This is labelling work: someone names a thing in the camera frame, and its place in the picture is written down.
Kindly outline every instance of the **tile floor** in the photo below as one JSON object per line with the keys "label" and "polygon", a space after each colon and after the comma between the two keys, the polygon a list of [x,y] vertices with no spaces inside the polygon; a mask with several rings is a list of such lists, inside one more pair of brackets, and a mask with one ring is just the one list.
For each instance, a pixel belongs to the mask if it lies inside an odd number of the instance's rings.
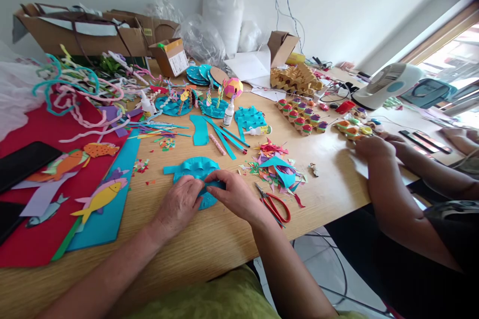
{"label": "tile floor", "polygon": [[[316,231],[320,234],[328,234],[324,227],[318,228]],[[338,293],[344,293],[344,274],[341,269],[341,264],[338,260],[339,258],[344,266],[348,282],[348,292],[346,296],[367,304],[379,311],[385,311],[386,307],[381,299],[368,287],[361,277],[359,277],[341,252],[338,249],[331,248],[326,241],[329,241],[331,245],[335,246],[331,238],[310,236],[299,237],[296,239],[294,244],[296,252],[303,260],[303,263],[306,265],[313,277],[316,279],[316,282]],[[254,265],[259,273],[264,295],[274,308],[274,302],[269,291],[269,286],[266,280],[261,258],[256,258],[254,260]],[[334,293],[330,293],[328,291],[324,292],[333,304],[336,304],[341,300],[341,297]],[[337,310],[356,311],[363,313],[370,319],[391,318],[390,316],[381,315],[347,299],[343,300],[339,305],[335,305],[335,307]]]}

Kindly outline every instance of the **paper ball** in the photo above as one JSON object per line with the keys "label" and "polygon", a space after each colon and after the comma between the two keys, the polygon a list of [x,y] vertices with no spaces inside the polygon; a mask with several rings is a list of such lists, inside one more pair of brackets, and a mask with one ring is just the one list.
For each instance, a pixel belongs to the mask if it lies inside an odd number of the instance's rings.
{"label": "paper ball", "polygon": [[243,93],[243,83],[240,79],[232,77],[226,81],[224,95],[231,98],[236,91],[236,98]]}

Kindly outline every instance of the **white fan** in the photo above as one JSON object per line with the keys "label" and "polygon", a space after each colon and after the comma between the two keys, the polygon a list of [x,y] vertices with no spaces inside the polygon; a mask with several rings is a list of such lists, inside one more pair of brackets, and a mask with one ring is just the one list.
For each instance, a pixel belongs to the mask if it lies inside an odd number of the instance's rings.
{"label": "white fan", "polygon": [[396,97],[413,87],[423,76],[419,67],[393,63],[379,71],[371,82],[352,94],[351,99],[366,110],[380,108],[390,97]]}

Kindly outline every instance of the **cardboard egg carton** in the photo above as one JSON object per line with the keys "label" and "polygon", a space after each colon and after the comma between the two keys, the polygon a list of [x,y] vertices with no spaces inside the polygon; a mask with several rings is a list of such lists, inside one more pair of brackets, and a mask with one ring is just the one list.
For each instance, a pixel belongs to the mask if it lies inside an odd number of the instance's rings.
{"label": "cardboard egg carton", "polygon": [[[300,109],[297,104],[294,104],[292,101],[288,101],[287,104],[288,104],[288,105],[291,105],[291,106],[293,107],[293,110],[298,111],[298,113],[299,113],[298,117],[304,117],[305,121],[304,121],[304,124],[303,124],[302,126],[304,126],[304,125],[311,125],[311,126],[313,127],[312,132],[318,132],[318,133],[323,133],[323,132],[324,132],[324,130],[322,130],[321,128],[319,128],[319,126],[318,126],[319,123],[314,123],[314,122],[311,121],[311,119],[310,119],[308,116],[303,116],[303,115],[302,115],[302,114],[303,114],[302,111],[304,112],[304,110]],[[276,107],[280,110],[281,114],[282,114],[283,116],[285,116],[285,115],[284,115],[284,112],[282,111],[282,109],[281,109],[280,106],[278,105],[278,102],[276,102],[275,105],[276,105]],[[305,134],[303,134],[302,126],[301,126],[301,128],[298,128],[297,125],[296,125],[294,122],[289,122],[289,123],[292,124],[292,125],[294,126],[294,128],[295,128],[302,136],[305,136]]]}
{"label": "cardboard egg carton", "polygon": [[323,83],[304,63],[299,63],[296,67],[290,66],[284,71],[272,69],[270,82],[272,87],[302,96],[313,96],[323,88]]}

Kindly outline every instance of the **scissors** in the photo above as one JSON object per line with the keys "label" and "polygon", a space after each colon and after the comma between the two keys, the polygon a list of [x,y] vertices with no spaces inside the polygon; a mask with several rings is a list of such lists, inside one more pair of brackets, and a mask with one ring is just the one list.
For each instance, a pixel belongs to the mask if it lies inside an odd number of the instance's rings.
{"label": "scissors", "polygon": [[[254,184],[258,188],[259,194],[261,195],[261,197],[260,197],[261,202],[266,206],[266,208],[269,209],[269,211],[271,212],[273,217],[276,219],[276,222],[278,222],[280,224],[280,226],[282,226],[284,228],[283,223],[288,223],[291,220],[291,213],[289,212],[289,209],[286,206],[286,204],[281,199],[276,197],[275,195],[273,195],[271,193],[264,193],[263,190],[261,189],[261,187],[256,182]],[[273,199],[276,199],[283,206],[284,210],[286,211],[286,219],[284,219],[281,216],[281,214],[278,212],[276,206],[273,203]]]}

